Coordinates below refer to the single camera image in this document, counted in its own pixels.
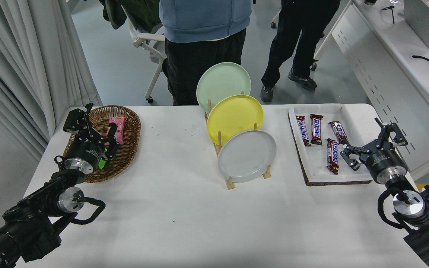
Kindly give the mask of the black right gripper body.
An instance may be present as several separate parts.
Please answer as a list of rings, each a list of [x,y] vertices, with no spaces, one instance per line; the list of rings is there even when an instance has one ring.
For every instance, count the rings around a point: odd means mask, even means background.
[[[376,183],[393,183],[405,179],[407,165],[395,150],[380,150],[365,161],[365,166]]]

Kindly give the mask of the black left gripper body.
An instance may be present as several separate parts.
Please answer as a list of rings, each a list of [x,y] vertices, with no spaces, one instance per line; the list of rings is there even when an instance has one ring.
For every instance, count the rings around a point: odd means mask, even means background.
[[[97,170],[104,146],[85,140],[71,143],[64,157],[64,165],[68,169]]]

